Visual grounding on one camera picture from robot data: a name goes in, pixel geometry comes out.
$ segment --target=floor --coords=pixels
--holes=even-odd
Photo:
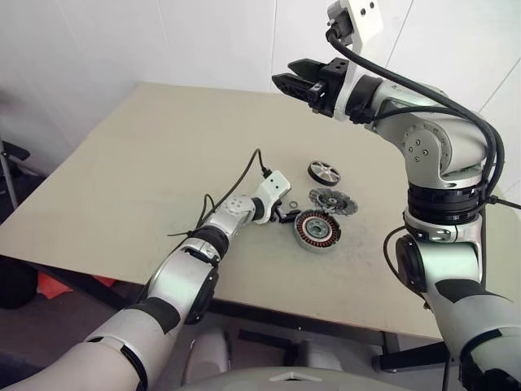
[[[124,284],[116,289],[124,291]],[[16,354],[37,366],[47,366],[65,353],[72,345],[82,341],[100,323],[109,318],[113,310],[76,292],[65,293],[48,301],[38,295],[32,302],[17,310],[0,310],[0,351]],[[438,391],[441,389],[443,368],[408,371],[396,374],[376,373],[370,360],[381,349],[350,340],[309,332],[274,327],[263,323],[207,314],[195,326],[185,327],[172,356],[166,364],[154,391],[171,391],[180,384],[182,370],[190,343],[204,330],[221,327],[232,340],[234,368],[282,365],[282,351],[265,345],[237,339],[239,330],[261,332],[266,335],[287,338],[294,342],[308,339],[331,346],[345,371],[398,385],[413,391]],[[400,336],[402,349],[430,343],[429,340]],[[449,390],[460,391],[458,369],[452,368]]]

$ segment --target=table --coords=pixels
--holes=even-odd
[[[300,209],[324,160],[359,211],[339,217],[326,255],[304,251],[291,225],[252,224],[231,243],[215,298],[333,324],[440,338],[432,314],[387,269],[382,242],[402,225],[401,154],[361,126],[311,113],[280,94],[141,84],[0,226],[0,253],[65,270],[145,283],[194,224],[206,192],[219,198],[253,150],[281,170]],[[238,193],[261,180],[254,167]],[[488,208],[488,288],[521,303],[521,223]]]

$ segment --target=robotic arm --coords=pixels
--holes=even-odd
[[[184,323],[204,315],[230,241],[250,222],[269,220],[291,189],[279,172],[252,196],[232,196],[194,230],[152,277],[147,298],[112,316],[50,367],[9,390],[147,390],[157,381]]]
[[[343,54],[352,43],[353,59],[381,29],[376,2],[340,0],[328,15],[328,41]],[[273,76],[284,94],[305,101],[316,113],[366,124],[400,150],[409,179],[404,211],[409,234],[396,243],[396,276],[427,302],[449,351],[461,362],[466,388],[517,389],[519,310],[482,284],[479,211],[488,196],[482,163],[496,145],[467,118],[397,82],[361,75],[355,62],[302,59],[288,66],[295,75]]]

